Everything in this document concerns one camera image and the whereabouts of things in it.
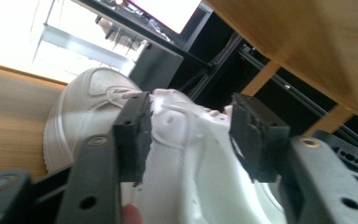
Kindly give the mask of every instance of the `screw hole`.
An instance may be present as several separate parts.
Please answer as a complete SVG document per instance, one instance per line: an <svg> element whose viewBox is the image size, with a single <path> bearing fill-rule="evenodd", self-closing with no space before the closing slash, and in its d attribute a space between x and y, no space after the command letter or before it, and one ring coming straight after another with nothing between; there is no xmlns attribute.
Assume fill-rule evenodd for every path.
<svg viewBox="0 0 358 224"><path fill-rule="evenodd" d="M349 198L342 198L341 201L349 208L351 209L358 209L358 203L352 199Z"/></svg>
<svg viewBox="0 0 358 224"><path fill-rule="evenodd" d="M315 142L312 139L308 139L308 138L301 138L300 142L307 147L319 147L320 146L319 143Z"/></svg>
<svg viewBox="0 0 358 224"><path fill-rule="evenodd" d="M87 209L91 209L91 207L93 207L95 204L97 203L97 199L95 197L87 197L85 199L83 199L80 202L80 208L83 210L87 210Z"/></svg>
<svg viewBox="0 0 358 224"><path fill-rule="evenodd" d="M103 145L106 141L107 139L104 137L95 137L90 139L87 144L92 147L97 147Z"/></svg>
<svg viewBox="0 0 358 224"><path fill-rule="evenodd" d="M354 156L350 153L348 153L346 156L345 156L345 159L347 159L348 161L354 161Z"/></svg>

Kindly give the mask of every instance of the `black metal bracket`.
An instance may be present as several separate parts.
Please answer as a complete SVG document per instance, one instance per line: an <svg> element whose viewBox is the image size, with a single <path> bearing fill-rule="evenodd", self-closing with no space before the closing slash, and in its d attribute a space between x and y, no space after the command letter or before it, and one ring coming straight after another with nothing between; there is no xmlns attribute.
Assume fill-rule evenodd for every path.
<svg viewBox="0 0 358 224"><path fill-rule="evenodd" d="M350 169L358 172L358 147L321 130L316 130L312 137L324 141Z"/></svg>
<svg viewBox="0 0 358 224"><path fill-rule="evenodd" d="M0 173L0 223L121 223L120 182L140 181L151 144L148 92L133 95L109 133L78 145L76 161L31 183Z"/></svg>
<svg viewBox="0 0 358 224"><path fill-rule="evenodd" d="M252 179L282 177L288 223L358 223L358 175L333 149L312 137L290 139L288 127L255 98L233 98L234 151Z"/></svg>

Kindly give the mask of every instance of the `wooden shelf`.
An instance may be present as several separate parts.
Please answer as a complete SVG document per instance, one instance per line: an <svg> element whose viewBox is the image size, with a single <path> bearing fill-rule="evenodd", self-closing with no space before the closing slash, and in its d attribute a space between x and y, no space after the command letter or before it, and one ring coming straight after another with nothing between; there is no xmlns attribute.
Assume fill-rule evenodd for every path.
<svg viewBox="0 0 358 224"><path fill-rule="evenodd" d="M43 131L48 113L65 88L59 82L0 67L0 171L46 174Z"/></svg>
<svg viewBox="0 0 358 224"><path fill-rule="evenodd" d="M358 116L358 1L207 3L266 57Z"/></svg>

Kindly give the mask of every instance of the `black metal frame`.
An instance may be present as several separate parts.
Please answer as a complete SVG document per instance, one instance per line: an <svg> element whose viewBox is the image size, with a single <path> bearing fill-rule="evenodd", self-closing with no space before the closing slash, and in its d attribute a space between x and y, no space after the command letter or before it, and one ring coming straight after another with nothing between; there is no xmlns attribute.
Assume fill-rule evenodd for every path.
<svg viewBox="0 0 358 224"><path fill-rule="evenodd" d="M201 66L204 69L211 70L213 68L212 65L204 62L198 57L192 55L191 53L182 50L181 48L175 46L174 44L168 42L167 40L161 38L160 36L154 34L150 29L145 27L144 25L139 24L136 21L130 20L129 18L123 17L113 10L111 10L108 6L93 0L74 0L79 5L88 8L89 10L95 12L96 14L106 17L108 20L116 21L120 23L122 26L133 30L135 33L144 36L146 39L162 46L163 48L174 52L178 55L183 56L186 60Z"/></svg>
<svg viewBox="0 0 358 224"><path fill-rule="evenodd" d="M241 45L242 42L243 38L239 34L234 33L232 35L226 47L222 49L215 58L213 58L213 69L207 71L206 76L202 77L197 86L189 94L191 100L198 103L209 93L213 85L219 80L219 78L231 65L231 62L234 58L234 52L237 51L238 47Z"/></svg>

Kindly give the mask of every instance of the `black plastic part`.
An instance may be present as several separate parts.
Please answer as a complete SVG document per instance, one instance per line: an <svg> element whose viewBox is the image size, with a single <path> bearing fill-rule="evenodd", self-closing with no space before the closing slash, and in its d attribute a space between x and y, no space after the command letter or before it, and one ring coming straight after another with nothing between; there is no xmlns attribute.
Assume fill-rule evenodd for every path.
<svg viewBox="0 0 358 224"><path fill-rule="evenodd" d="M280 192L288 223L358 223L358 181L327 144L294 137L284 161Z"/></svg>
<svg viewBox="0 0 358 224"><path fill-rule="evenodd" d="M100 20L102 19L102 17L101 16L97 16L97 18L95 18L95 23L97 23L98 24L98 22L100 22Z"/></svg>
<svg viewBox="0 0 358 224"><path fill-rule="evenodd" d="M20 170L0 173L0 223L22 223L30 207L31 182Z"/></svg>
<svg viewBox="0 0 358 224"><path fill-rule="evenodd" d="M114 124L120 182L141 182L150 150L151 118L149 93L131 97Z"/></svg>
<svg viewBox="0 0 358 224"><path fill-rule="evenodd" d="M229 135L237 158L252 181L274 182L290 127L254 97L234 93L233 102Z"/></svg>
<svg viewBox="0 0 358 224"><path fill-rule="evenodd" d="M56 223L121 223L113 134L94 135L80 147Z"/></svg>
<svg viewBox="0 0 358 224"><path fill-rule="evenodd" d="M337 156L341 158L352 170L358 172L358 147L355 147L344 140L321 130L316 130L312 137L324 141L335 150Z"/></svg>

